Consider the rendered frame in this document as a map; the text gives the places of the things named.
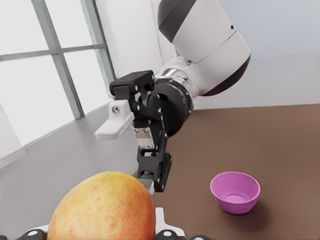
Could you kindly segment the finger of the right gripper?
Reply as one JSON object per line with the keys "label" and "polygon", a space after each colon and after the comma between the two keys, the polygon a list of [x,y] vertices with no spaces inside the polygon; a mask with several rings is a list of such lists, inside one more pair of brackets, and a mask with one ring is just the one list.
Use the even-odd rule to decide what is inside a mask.
{"label": "finger of the right gripper", "polygon": [[149,181],[156,193],[165,190],[172,166],[172,157],[166,152],[168,135],[162,123],[135,120],[133,130],[138,143],[137,178]]}
{"label": "finger of the right gripper", "polygon": [[147,93],[155,89],[152,70],[129,73],[109,85],[114,100],[108,105],[109,117],[94,133],[98,140],[119,138],[134,120],[161,122],[161,113],[147,106]]}

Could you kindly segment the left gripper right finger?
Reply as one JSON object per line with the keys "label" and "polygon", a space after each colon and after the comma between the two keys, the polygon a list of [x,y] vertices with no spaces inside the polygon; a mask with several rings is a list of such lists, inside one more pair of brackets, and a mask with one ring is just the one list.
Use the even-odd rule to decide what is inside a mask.
{"label": "left gripper right finger", "polygon": [[155,208],[155,236],[154,240],[187,240],[184,231],[165,223],[164,209]]}

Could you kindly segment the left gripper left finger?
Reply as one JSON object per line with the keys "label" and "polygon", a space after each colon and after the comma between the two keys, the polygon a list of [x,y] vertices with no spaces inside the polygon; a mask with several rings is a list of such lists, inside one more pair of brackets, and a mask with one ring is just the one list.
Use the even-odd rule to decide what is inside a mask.
{"label": "left gripper left finger", "polygon": [[48,225],[42,225],[31,228],[26,231],[22,236],[16,239],[9,239],[5,235],[0,235],[0,240],[47,240]]}

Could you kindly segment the red yellow apple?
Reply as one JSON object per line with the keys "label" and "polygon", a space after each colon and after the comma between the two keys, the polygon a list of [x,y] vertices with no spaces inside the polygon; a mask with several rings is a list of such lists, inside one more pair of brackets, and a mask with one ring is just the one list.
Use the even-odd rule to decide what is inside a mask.
{"label": "red yellow apple", "polygon": [[130,174],[106,171],[62,198],[47,240],[152,240],[155,235],[155,207],[147,188]]}

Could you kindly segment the purple plastic bowl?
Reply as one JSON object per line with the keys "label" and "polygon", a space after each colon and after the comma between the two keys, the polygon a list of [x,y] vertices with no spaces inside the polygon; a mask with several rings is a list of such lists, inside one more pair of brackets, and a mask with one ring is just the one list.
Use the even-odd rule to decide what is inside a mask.
{"label": "purple plastic bowl", "polygon": [[254,177],[238,171],[216,175],[211,180],[209,188],[219,207],[233,215],[250,212],[261,192],[261,186]]}

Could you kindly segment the silver frame post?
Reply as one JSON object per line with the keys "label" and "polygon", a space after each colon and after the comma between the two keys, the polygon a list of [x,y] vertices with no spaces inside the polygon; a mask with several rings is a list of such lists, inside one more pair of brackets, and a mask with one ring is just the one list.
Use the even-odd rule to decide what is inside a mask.
{"label": "silver frame post", "polygon": [[45,0],[31,0],[31,3],[38,18],[48,49],[50,50],[50,55],[56,67],[72,114],[76,120],[84,118],[85,114],[46,2]]}
{"label": "silver frame post", "polygon": [[96,0],[80,0],[80,4],[92,44],[96,47],[95,53],[103,80],[105,84],[108,85],[116,78],[116,76],[101,19],[98,13]]}

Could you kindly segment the silver frame crossbar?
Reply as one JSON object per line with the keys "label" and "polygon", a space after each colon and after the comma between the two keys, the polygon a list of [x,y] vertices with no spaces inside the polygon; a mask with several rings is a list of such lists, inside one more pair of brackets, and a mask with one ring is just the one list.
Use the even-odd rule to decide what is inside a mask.
{"label": "silver frame crossbar", "polygon": [[66,48],[56,48],[56,49],[49,49],[49,50],[3,54],[3,55],[0,55],[0,62],[33,58],[33,57],[41,57],[41,56],[59,55],[62,53],[69,53],[69,52],[105,49],[106,47],[107,47],[106,44],[95,44],[95,45],[84,45],[84,46],[76,46],[76,47],[66,47]]}

